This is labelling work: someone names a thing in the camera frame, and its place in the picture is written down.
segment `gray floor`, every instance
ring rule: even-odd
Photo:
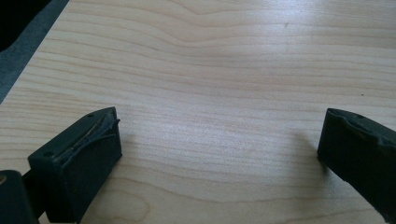
[[[8,49],[0,52],[0,104],[67,2],[68,0],[50,1],[29,23],[19,38]]]

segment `light wood surface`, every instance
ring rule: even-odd
[[[70,0],[0,105],[0,169],[113,105],[82,223],[384,223],[316,149],[328,107],[396,129],[396,2]]]

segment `black plastic object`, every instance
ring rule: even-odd
[[[36,221],[45,211],[50,222],[79,223],[121,157],[118,123],[115,107],[92,112],[30,155],[31,170],[23,176],[23,186],[20,180],[14,182],[21,199],[13,203],[31,206],[19,216],[31,220],[34,214]],[[6,191],[12,187],[3,189],[7,186],[4,183],[0,192],[8,197]],[[2,224],[36,223],[7,222],[15,218],[17,210],[5,208],[0,216]]]
[[[17,171],[0,171],[0,223],[38,224]]]
[[[387,222],[396,223],[396,132],[362,115],[329,108],[318,159]]]
[[[50,0],[0,1],[0,51],[8,48]]]

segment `clamp jaw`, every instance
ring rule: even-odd
[[[29,156],[31,170],[0,171],[0,223],[79,223],[121,157],[115,107],[92,112]]]
[[[329,108],[318,159],[387,222],[396,223],[396,132],[362,115]]]

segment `wooden table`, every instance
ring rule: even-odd
[[[82,223],[384,223],[316,149],[328,107],[396,129],[395,11],[71,0],[0,106],[0,169],[114,105],[123,157]]]

